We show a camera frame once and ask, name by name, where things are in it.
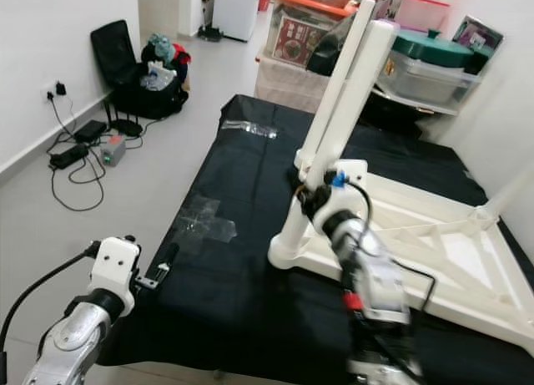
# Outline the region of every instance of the white floor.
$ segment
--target white floor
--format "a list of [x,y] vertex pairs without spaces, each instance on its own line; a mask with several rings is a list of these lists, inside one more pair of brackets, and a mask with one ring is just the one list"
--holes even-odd
[[[71,212],[53,199],[46,155],[0,189],[0,320],[30,283],[80,252],[92,239],[135,235],[143,246],[144,271],[209,150],[220,108],[235,94],[254,92],[254,56],[266,40],[268,21],[268,13],[259,14],[248,43],[228,39],[184,43],[193,58],[188,103],[180,114],[151,125],[143,148],[128,151],[116,168],[108,169],[103,179],[105,200],[96,210]],[[100,112],[95,118],[105,116]],[[91,205],[98,199],[95,184],[71,185],[64,173],[56,178],[56,186],[71,205]],[[32,366],[41,334],[62,315],[73,296],[85,292],[91,265],[83,261],[52,279],[19,310],[8,337],[10,384],[20,383]],[[211,372],[144,363],[128,368],[96,367],[87,384],[214,382]],[[223,383],[265,382],[229,375]]]

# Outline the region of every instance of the white plastic stand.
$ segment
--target white plastic stand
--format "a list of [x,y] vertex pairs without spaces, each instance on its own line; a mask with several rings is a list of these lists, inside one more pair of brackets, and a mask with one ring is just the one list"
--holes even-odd
[[[338,161],[395,36],[389,23],[369,23],[373,5],[362,2],[308,137],[295,156],[300,178],[314,190],[336,164],[351,179],[360,177],[375,207],[371,228],[395,258],[438,279],[430,314],[516,344],[534,357],[534,295],[496,225],[503,209],[532,183],[534,169],[529,167],[486,205],[474,208],[366,174],[365,161]],[[269,260],[280,269],[299,266],[335,280],[340,275],[328,240],[314,231],[295,197],[282,231],[271,241]],[[428,280],[404,275],[409,303],[418,308]]]

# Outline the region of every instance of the black tablecloth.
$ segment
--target black tablecloth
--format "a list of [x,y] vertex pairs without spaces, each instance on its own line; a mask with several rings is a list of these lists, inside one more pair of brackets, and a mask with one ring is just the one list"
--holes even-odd
[[[338,286],[301,270],[278,271],[266,260],[288,211],[285,178],[311,115],[245,96],[222,111],[221,122],[255,122],[276,129],[277,137],[219,131],[149,270],[180,244],[171,274],[115,326],[99,363],[170,362],[305,385],[346,383],[350,338]],[[486,201],[446,147],[357,127],[344,157],[463,203]],[[224,238],[230,221],[237,233],[231,240]],[[501,228],[534,283],[530,262]],[[534,383],[534,360],[519,347],[434,317],[416,345],[433,385]]]

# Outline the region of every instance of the wall outlet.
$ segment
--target wall outlet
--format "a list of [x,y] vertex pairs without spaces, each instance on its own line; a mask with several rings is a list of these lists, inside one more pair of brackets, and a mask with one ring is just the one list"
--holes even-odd
[[41,98],[43,99],[44,103],[49,103],[47,99],[47,93],[48,91],[53,94],[53,96],[56,96],[56,82],[50,82],[44,86],[41,87]]

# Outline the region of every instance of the clear tape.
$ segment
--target clear tape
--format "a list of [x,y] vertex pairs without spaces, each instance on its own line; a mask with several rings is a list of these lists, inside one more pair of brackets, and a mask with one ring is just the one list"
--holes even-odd
[[219,204],[219,200],[196,195],[180,209],[174,235],[174,241],[179,244],[180,252],[198,253],[204,238],[229,243],[237,236],[235,223],[232,220],[215,216]]
[[258,136],[264,136],[268,139],[276,139],[278,130],[269,126],[262,126],[249,122],[248,120],[225,120],[221,129],[238,129]]

